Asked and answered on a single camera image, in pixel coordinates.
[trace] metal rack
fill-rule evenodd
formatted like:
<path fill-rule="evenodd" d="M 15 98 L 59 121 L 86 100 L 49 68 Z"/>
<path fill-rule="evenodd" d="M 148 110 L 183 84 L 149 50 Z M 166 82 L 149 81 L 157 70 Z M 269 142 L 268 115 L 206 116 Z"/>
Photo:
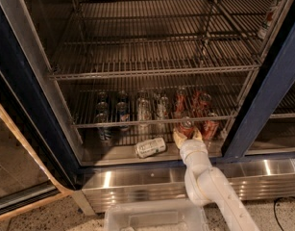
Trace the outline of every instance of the metal rack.
<path fill-rule="evenodd" d="M 225 120 L 219 122 L 219 128 L 212 141 L 205 141 L 210 157 L 221 156 L 221 131 L 224 129 Z M 180 159 L 179 149 L 174 143 L 172 132 L 175 124 L 150 124 L 146 127 L 131 126 L 128 131 L 120 131 L 117 127 L 111 128 L 111 140 L 100 141 L 96 129 L 86 129 L 85 152 L 83 165 L 108 166 L 118 164 L 133 164 L 159 161 L 174 161 Z M 164 138 L 166 150 L 153 157 L 140 159 L 135 154 L 134 145 L 141 141 L 154 138 Z"/>
<path fill-rule="evenodd" d="M 49 77 L 78 80 L 256 70 L 261 40 L 255 32 L 271 1 L 82 3 L 84 16 L 71 17 Z"/>
<path fill-rule="evenodd" d="M 237 97 L 243 87 L 246 74 L 243 72 L 236 73 L 212 73 L 180 76 L 147 76 L 136 77 L 134 79 L 107 79 L 101 83 L 94 81 L 93 85 L 77 84 L 73 87 L 69 95 L 69 109 L 72 112 L 73 126 L 77 128 L 92 127 L 112 127 L 121 125 L 139 125 L 142 123 L 159 124 L 159 123 L 176 123 L 182 120 L 181 117 L 175 117 L 174 104 L 176 102 L 176 90 L 184 87 L 185 105 L 182 116 L 189 116 L 193 121 L 204 120 L 223 120 L 236 116 Z M 116 111 L 117 92 L 124 90 L 129 95 L 129 121 L 118 121 Z M 150 112 L 152 117 L 146 122 L 137 120 L 137 92 L 145 90 L 148 93 L 150 101 Z M 195 90 L 205 91 L 211 96 L 210 110 L 205 111 L 200 116 L 193 112 L 191 100 Z M 107 122 L 97 123 L 96 104 L 99 100 L 99 91 L 105 91 L 109 98 L 109 118 Z M 169 99 L 170 113 L 166 119 L 157 119 L 157 97 L 164 94 Z M 208 113 L 216 113 L 217 117 L 208 117 Z"/>
<path fill-rule="evenodd" d="M 270 118 L 295 117 L 295 83 Z"/>

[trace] white plastic bin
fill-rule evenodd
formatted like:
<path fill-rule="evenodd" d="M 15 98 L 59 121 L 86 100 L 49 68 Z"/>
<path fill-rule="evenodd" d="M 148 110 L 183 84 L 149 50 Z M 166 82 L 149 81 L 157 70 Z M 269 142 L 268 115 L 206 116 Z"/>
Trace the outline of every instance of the white plastic bin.
<path fill-rule="evenodd" d="M 109 208 L 105 231 L 209 231 L 205 211 L 188 199 L 119 204 Z"/>

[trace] black cable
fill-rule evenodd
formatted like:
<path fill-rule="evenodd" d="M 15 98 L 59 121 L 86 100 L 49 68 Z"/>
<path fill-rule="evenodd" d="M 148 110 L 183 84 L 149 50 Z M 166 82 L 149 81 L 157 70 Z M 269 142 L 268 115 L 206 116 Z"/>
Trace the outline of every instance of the black cable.
<path fill-rule="evenodd" d="M 278 223 L 278 225 L 280 226 L 280 228 L 282 229 L 282 231 L 284 231 L 283 230 L 283 228 L 282 228 L 282 226 L 281 226 L 281 224 L 280 224 L 280 222 L 279 222 L 279 220 L 278 220 L 278 216 L 277 216 L 277 213 L 276 213 L 276 204 L 277 204 L 277 202 L 279 202 L 281 199 L 283 199 L 284 197 L 280 197 L 280 198 L 277 198 L 277 199 L 275 199 L 274 200 L 274 206 L 273 206 L 273 212 L 274 212 L 274 217 L 275 217 L 275 219 L 276 219 L 276 222 Z"/>

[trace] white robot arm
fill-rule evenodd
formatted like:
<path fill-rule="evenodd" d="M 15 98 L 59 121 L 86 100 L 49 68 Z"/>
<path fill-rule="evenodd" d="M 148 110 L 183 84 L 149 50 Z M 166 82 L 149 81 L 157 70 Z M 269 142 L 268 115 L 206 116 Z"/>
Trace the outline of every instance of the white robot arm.
<path fill-rule="evenodd" d="M 179 147 L 186 164 L 184 181 L 189 199 L 200 207 L 215 202 L 232 231 L 259 230 L 225 175 L 211 165 L 205 144 L 188 140 Z"/>

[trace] speckled floor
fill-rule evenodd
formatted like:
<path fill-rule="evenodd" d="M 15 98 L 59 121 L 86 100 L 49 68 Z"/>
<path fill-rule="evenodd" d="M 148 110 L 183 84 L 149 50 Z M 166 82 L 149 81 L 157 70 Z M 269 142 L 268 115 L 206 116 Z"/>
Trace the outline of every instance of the speckled floor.
<path fill-rule="evenodd" d="M 260 230 L 281 231 L 273 212 L 273 199 L 246 201 L 245 206 Z M 285 231 L 295 231 L 295 199 L 283 198 L 276 205 Z M 210 231 L 229 230 L 216 205 L 205 207 Z M 86 217 L 71 196 L 29 213 L 0 222 L 0 231 L 103 231 L 104 215 Z"/>

